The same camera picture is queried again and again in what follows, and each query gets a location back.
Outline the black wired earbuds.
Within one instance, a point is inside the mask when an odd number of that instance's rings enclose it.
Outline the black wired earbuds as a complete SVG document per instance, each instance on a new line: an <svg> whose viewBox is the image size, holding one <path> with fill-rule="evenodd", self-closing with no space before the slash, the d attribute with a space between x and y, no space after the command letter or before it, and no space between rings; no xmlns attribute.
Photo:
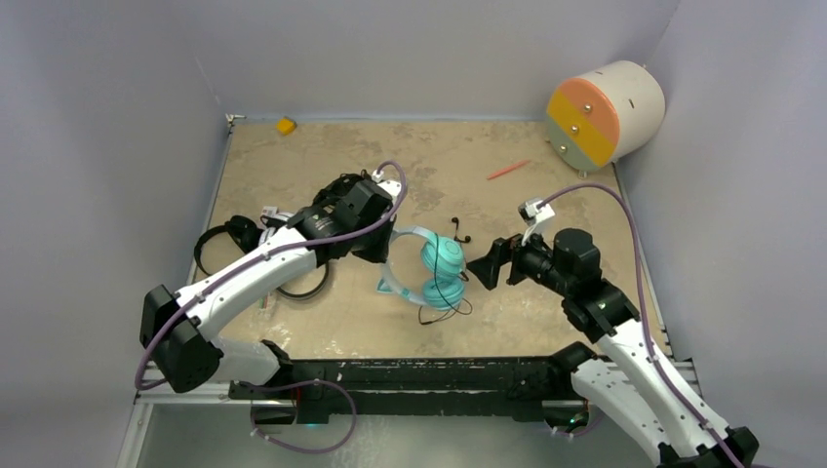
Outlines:
<svg viewBox="0 0 827 468"><path fill-rule="evenodd" d="M435 319L422 318L423 306L417 310L417 320L422 326L444 322L455 314L471 315L473 304L464 297L465 284L469 281L465 273L465 256L463 244L472 241L470 235L460 238L459 218L451 218L454 225L453 236L449 239L436 233L426 235L426 242L420 250L420 258L430 270L432 278L426 280L422 286L422 297L425 307L441 312Z"/></svg>

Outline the teal cat ear headphones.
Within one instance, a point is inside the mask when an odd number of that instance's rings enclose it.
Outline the teal cat ear headphones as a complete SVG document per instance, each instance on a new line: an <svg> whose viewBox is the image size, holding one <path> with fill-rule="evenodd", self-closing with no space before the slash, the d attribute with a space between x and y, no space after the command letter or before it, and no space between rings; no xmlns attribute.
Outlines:
<svg viewBox="0 0 827 468"><path fill-rule="evenodd" d="M376 291L394 293L412 304L434 310L458 310L465 295L462 274L466 264L460 243L424 227L411 226L394 229L389 244L392 245L400 237L408 236L415 236L424 241L419 257L430 272L429 279L418 291L406 288L396 278L390 265L383 263L380 265Z"/></svg>

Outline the black headphones with pink mic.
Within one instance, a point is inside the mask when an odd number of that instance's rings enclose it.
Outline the black headphones with pink mic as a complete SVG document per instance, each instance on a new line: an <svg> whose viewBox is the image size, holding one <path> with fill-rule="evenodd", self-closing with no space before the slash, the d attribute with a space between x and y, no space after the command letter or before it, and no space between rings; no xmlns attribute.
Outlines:
<svg viewBox="0 0 827 468"><path fill-rule="evenodd" d="M368 173L341 174L315 195L312 207L331 214L359 214L373 205L376 197L381 195Z"/></svg>

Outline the white and black headphones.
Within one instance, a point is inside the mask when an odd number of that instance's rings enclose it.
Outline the white and black headphones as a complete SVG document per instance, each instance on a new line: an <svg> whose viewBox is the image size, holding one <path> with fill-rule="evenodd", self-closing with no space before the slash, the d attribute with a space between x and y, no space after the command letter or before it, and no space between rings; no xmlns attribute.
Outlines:
<svg viewBox="0 0 827 468"><path fill-rule="evenodd" d="M265 217L259 214L259 227L263 230L259 238L260 245L265 244L293 215L279 208L278 210L279 213L275 217ZM268 292L258 301L257 311L265 315L271 315L274 307L280 301L309 301L324 291L330 279L331 269L329 265L317 268L311 273L302 274L297 279L289 280L285 285Z"/></svg>

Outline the black headphones with cable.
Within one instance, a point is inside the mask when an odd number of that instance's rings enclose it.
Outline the black headphones with cable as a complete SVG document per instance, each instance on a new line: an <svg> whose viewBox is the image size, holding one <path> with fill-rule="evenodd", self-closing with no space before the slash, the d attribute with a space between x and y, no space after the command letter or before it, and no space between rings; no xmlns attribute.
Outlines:
<svg viewBox="0 0 827 468"><path fill-rule="evenodd" d="M198 271L210 276L209 268L203 262L203 252L217 252L219 248L227 250L234 246L237 253L248 254L259 245L259 238L263 230L251 218L243 215L233 215L229 220L220 223L205 231L196 241L193 248L193 260Z"/></svg>

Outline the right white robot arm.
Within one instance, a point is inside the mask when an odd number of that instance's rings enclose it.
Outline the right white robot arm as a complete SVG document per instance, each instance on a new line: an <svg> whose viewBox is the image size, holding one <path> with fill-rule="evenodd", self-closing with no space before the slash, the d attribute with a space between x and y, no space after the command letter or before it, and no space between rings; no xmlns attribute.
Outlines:
<svg viewBox="0 0 827 468"><path fill-rule="evenodd" d="M511 267L508 285L529 279L560 295L569 322L614 364L591 358L551 366L547 382L555 394L577 393L596 405L656 467L752 465L756 436L712 410L656 346L638 309L604 278L591 234L563 229L551 245L538 234L499 238L467 269L492 290L504 265Z"/></svg>

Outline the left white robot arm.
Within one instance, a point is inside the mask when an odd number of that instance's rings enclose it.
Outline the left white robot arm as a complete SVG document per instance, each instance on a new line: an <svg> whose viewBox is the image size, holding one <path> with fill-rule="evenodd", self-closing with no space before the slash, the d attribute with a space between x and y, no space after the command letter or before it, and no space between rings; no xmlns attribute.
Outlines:
<svg viewBox="0 0 827 468"><path fill-rule="evenodd" d="M260 245L217 273L176 292L159 285L143 300L136 373L140 391L168 384L186 393L212 380L251 383L265 398L290 389L286 356L264 342L225 338L223 329L267 293L331 260L388 258L405 182L344 175L321 190Z"/></svg>

